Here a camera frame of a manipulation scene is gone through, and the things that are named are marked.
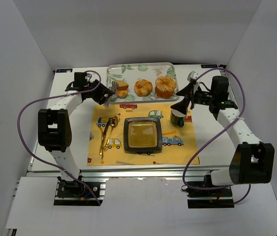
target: pastry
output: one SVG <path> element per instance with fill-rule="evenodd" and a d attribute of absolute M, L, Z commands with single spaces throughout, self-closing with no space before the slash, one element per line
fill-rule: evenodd
<path fill-rule="evenodd" d="M 147 96 L 153 90 L 153 85 L 147 80 L 139 80 L 134 85 L 134 91 L 138 96 Z"/>
<path fill-rule="evenodd" d="M 125 98 L 128 95 L 127 90 L 116 90 L 115 93 L 117 94 L 118 97 L 120 98 Z"/>
<path fill-rule="evenodd" d="M 159 97 L 168 98 L 173 96 L 176 87 L 177 84 L 171 76 L 160 76 L 156 80 L 155 92 Z"/>
<path fill-rule="evenodd" d="M 118 90 L 127 90 L 129 85 L 127 82 L 124 82 L 123 80 L 116 80 L 116 83 L 119 84 L 117 87 Z"/>

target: gray wall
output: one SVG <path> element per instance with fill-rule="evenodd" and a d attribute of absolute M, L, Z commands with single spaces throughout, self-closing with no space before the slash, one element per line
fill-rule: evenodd
<path fill-rule="evenodd" d="M 0 235 L 17 180 L 26 173 L 29 155 L 16 129 L 20 109 L 49 94 L 52 71 L 12 0 L 0 0 Z M 24 114 L 23 132 L 33 146 L 38 107 Z"/>
<path fill-rule="evenodd" d="M 228 63 L 261 0 L 14 0 L 52 69 Z"/>
<path fill-rule="evenodd" d="M 259 138 L 275 147 L 272 185 L 277 197 L 277 0 L 262 1 L 228 69 L 245 88 L 246 122 Z M 239 89 L 234 90 L 242 101 Z"/>

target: plate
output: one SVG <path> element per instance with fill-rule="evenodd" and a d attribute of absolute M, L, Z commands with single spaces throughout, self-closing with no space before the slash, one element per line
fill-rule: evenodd
<path fill-rule="evenodd" d="M 159 76 L 170 75 L 176 82 L 177 88 L 172 97 L 162 98 L 155 93 L 155 81 Z M 153 91 L 147 96 L 137 96 L 134 92 L 134 85 L 138 80 L 146 79 L 153 85 Z M 171 102 L 179 97 L 176 93 L 179 91 L 177 76 L 173 64 L 169 62 L 160 63 L 138 63 L 138 64 L 122 64 L 111 65 L 107 68 L 106 87 L 110 87 L 111 83 L 116 80 L 123 80 L 129 84 L 128 95 L 125 98 L 119 98 L 113 95 L 111 103 L 127 104 L 138 102 Z"/>

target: red car print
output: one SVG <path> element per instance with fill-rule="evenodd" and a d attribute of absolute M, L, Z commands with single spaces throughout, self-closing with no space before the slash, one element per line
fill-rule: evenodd
<path fill-rule="evenodd" d="M 120 104 L 120 108 L 127 109 L 132 108 L 132 110 L 138 108 L 136 104 Z"/>

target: tray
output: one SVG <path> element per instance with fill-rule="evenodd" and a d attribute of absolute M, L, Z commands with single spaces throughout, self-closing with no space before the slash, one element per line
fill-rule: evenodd
<path fill-rule="evenodd" d="M 169 62 L 160 63 L 138 63 L 138 64 L 123 64 L 111 65 L 107 68 L 107 82 L 106 87 L 110 87 L 112 81 L 123 80 L 129 84 L 128 95 L 125 98 L 119 98 L 113 95 L 111 103 L 127 104 L 138 102 L 171 102 L 177 100 L 179 97 L 176 93 L 179 91 L 178 83 L 177 88 L 172 97 L 162 98 L 155 93 L 155 81 L 159 76 L 170 75 L 177 83 L 177 76 L 173 64 Z M 134 92 L 134 85 L 136 81 L 146 79 L 153 85 L 153 91 L 147 96 L 137 96 Z"/>

